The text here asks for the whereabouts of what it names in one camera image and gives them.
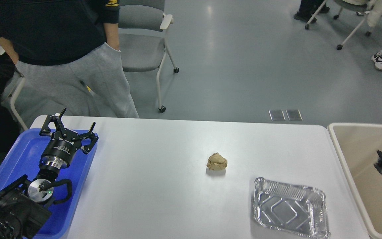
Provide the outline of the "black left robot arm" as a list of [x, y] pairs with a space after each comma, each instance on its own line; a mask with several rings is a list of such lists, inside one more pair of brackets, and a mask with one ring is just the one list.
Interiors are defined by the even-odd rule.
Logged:
[[0, 167], [0, 239], [57, 239], [70, 226], [99, 140], [62, 113], [16, 140]]

